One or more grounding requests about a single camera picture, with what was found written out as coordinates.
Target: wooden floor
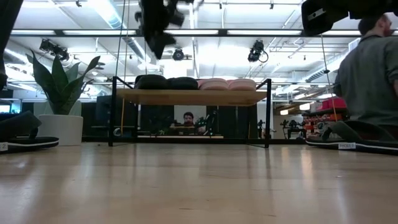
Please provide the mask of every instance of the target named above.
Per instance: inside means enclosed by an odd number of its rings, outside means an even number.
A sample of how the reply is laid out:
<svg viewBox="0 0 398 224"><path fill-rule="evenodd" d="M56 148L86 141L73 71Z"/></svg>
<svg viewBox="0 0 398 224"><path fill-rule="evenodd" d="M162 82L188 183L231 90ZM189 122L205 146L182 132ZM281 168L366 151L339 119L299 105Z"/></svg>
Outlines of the wooden floor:
<svg viewBox="0 0 398 224"><path fill-rule="evenodd" d="M105 144L0 156L0 223L398 223L398 157Z"/></svg>

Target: green leaf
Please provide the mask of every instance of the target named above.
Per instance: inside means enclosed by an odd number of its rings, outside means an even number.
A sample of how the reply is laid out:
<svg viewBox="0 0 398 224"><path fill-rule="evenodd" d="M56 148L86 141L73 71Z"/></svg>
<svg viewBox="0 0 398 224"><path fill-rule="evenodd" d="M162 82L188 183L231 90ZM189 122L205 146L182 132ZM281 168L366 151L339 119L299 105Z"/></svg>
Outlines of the green leaf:
<svg viewBox="0 0 398 224"><path fill-rule="evenodd" d="M95 68L98 65L98 62L100 61L100 58L101 58L101 56L97 56L97 57L93 58L83 75L86 75L87 72L89 72L91 69Z"/></svg>
<svg viewBox="0 0 398 224"><path fill-rule="evenodd" d="M55 87L55 82L51 73L42 65L36 58L35 53L33 54L33 74L37 84L39 84L44 91L47 93L56 94L57 88Z"/></svg>
<svg viewBox="0 0 398 224"><path fill-rule="evenodd" d="M76 100L79 99L80 95L83 93L81 90L83 86L83 80L85 75L75 79L74 81L70 82L62 91L61 95L64 99L62 110L69 113L72 106L76 103Z"/></svg>
<svg viewBox="0 0 398 224"><path fill-rule="evenodd" d="M54 61L52 63L52 77L55 80L55 85L58 91L62 91L69 83L67 74L63 70L61 61L58 58L58 56L55 56Z"/></svg>
<svg viewBox="0 0 398 224"><path fill-rule="evenodd" d="M66 71L69 82L72 82L77 78L77 75L79 74L79 65L80 65L80 62L74 64L72 66L72 68L70 68L69 70Z"/></svg>
<svg viewBox="0 0 398 224"><path fill-rule="evenodd" d="M26 54L26 58L27 58L27 61L29 63L33 63L33 57L32 56L30 56L29 54Z"/></svg>

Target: gray shirt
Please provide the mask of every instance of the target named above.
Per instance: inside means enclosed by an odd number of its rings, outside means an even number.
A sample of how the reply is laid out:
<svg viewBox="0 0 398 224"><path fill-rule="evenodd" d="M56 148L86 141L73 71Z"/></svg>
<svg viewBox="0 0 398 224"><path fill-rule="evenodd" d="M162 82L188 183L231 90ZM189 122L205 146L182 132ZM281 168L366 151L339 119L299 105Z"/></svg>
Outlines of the gray shirt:
<svg viewBox="0 0 398 224"><path fill-rule="evenodd" d="M398 38L371 35L342 61L335 93L343 97L351 119L398 126Z"/></svg>

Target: pipe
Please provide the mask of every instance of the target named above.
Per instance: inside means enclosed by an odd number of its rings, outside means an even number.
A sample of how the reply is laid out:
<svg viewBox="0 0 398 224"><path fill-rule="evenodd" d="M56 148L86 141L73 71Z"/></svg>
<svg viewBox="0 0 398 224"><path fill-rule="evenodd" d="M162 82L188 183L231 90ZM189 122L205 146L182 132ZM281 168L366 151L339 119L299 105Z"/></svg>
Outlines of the pipe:
<svg viewBox="0 0 398 224"><path fill-rule="evenodd" d="M288 56L288 58L292 58L295 54L297 54L297 52L299 52L301 49L303 49L303 47L305 47L305 44L308 42L309 40L303 40L303 44L301 44L299 47L297 47L297 49Z"/></svg>
<svg viewBox="0 0 398 224"><path fill-rule="evenodd" d="M128 28L124 23L122 23L122 19L109 0L88 0L88 2L112 29L118 30L120 28ZM125 41L141 62L152 61L152 58L146 54L135 38L122 37L122 40Z"/></svg>
<svg viewBox="0 0 398 224"><path fill-rule="evenodd" d="M331 72L334 72L335 70L337 70L340 66L341 61L343 61L343 59L347 56L348 54L348 50L345 50L344 52L342 52L341 54L334 56L330 59L328 59L326 61L326 64L328 66L328 69ZM312 69L311 71L309 71L301 80L299 80L298 82L307 82L310 83L314 80L316 80L317 78L322 77L325 73L323 72L325 70L325 65L319 65L316 68Z"/></svg>

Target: person's arm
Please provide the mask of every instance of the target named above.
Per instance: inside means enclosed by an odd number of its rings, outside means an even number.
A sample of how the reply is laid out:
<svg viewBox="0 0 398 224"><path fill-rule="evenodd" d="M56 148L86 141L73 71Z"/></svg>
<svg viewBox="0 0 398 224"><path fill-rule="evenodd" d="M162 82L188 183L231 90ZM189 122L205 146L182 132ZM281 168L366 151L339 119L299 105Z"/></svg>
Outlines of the person's arm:
<svg viewBox="0 0 398 224"><path fill-rule="evenodd" d="M342 97L343 96L343 93L341 92L340 76L339 76L338 72L337 72L335 84L333 85L333 92L338 97Z"/></svg>
<svg viewBox="0 0 398 224"><path fill-rule="evenodd" d="M386 76L398 97L398 39L391 38L386 45Z"/></svg>

